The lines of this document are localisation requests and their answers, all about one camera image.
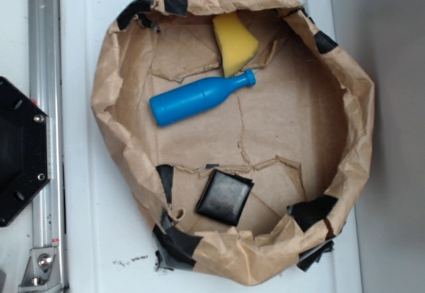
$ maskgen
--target black electrical tape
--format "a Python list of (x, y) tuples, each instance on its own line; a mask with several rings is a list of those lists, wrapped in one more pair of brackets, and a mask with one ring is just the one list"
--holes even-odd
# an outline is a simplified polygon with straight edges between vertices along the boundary
[(304, 272), (307, 272), (311, 265), (314, 262), (319, 262), (321, 255), (326, 252), (333, 251), (333, 241), (326, 241), (321, 245), (316, 246), (315, 248), (305, 251), (300, 254), (300, 258), (304, 255), (303, 258), (297, 263), (297, 267)]
[(170, 14), (186, 16), (187, 0), (164, 0), (165, 11)]
[(315, 223), (324, 220), (333, 206), (338, 202), (337, 198), (330, 195), (321, 195), (310, 202), (300, 202), (288, 207), (288, 212), (294, 217), (297, 224), (306, 232)]
[(168, 216), (163, 217), (162, 226), (165, 234), (157, 225), (153, 229), (158, 250), (163, 258), (161, 267), (192, 270), (196, 264), (192, 256), (202, 237), (188, 235), (177, 230)]
[(134, 15), (139, 12), (150, 12), (153, 0), (134, 0), (117, 17), (120, 31), (127, 28)]
[(158, 165), (156, 167), (159, 177), (161, 178), (162, 187), (164, 188), (165, 197), (167, 203), (173, 202), (173, 176), (174, 167), (172, 165)]
[(333, 39), (331, 39), (322, 31), (319, 31), (314, 35), (314, 40), (320, 54), (327, 54), (338, 46), (338, 44)]

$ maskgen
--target white table surface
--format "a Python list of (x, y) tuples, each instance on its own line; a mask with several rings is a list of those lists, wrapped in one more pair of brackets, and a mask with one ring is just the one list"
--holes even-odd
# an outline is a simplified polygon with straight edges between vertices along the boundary
[[(71, 292), (338, 292), (360, 293), (357, 230), (352, 212), (335, 252), (307, 273), (295, 266), (246, 288), (216, 276), (155, 272), (156, 246), (129, 187), (104, 145), (90, 110), (100, 47), (108, 25), (133, 0), (61, 0), (62, 96), (68, 263)], [(301, 0), (334, 37), (331, 0)], [(146, 259), (132, 259), (145, 256)]]

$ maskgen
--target yellow sponge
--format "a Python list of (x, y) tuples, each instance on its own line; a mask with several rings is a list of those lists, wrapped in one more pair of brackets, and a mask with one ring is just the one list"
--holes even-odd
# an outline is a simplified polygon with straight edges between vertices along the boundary
[(242, 24), (236, 12), (217, 15), (215, 38), (223, 59), (224, 77), (238, 72), (258, 51), (258, 41)]

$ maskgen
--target brown paper bag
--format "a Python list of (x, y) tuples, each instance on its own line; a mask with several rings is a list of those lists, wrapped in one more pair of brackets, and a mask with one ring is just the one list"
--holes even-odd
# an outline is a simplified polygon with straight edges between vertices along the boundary
[[(222, 76), (212, 19), (233, 11), (260, 41), (257, 85), (159, 128), (152, 96)], [(92, 109), (167, 267), (259, 284), (329, 249), (369, 176), (374, 85), (298, 0), (135, 0)], [(237, 227), (195, 212), (212, 168), (255, 183)]]

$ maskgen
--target black leather wallet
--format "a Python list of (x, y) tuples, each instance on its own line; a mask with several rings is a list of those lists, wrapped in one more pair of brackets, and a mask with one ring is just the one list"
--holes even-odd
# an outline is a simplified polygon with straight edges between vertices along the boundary
[(214, 170), (198, 202), (196, 212), (237, 226), (253, 186), (251, 179)]

